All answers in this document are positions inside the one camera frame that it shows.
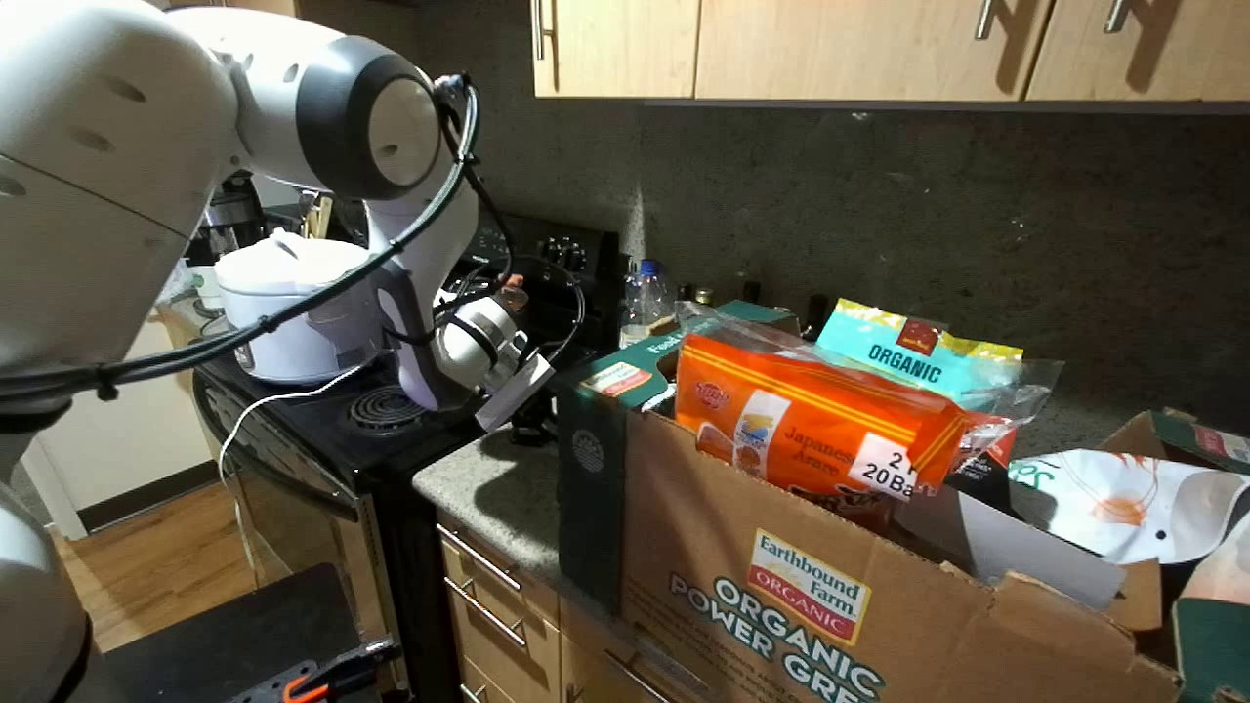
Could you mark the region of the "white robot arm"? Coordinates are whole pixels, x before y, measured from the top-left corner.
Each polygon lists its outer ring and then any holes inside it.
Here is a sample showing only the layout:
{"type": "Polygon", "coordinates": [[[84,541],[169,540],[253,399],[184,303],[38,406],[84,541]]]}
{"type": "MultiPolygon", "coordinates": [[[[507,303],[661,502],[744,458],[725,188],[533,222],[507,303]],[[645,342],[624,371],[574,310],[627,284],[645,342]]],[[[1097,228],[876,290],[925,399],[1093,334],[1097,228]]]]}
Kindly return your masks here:
{"type": "Polygon", "coordinates": [[[433,328],[475,235],[475,88],[311,19],[152,0],[0,0],[0,440],[23,458],[139,358],[154,294],[234,173],[347,196],[423,406],[484,388],[433,328]]]}

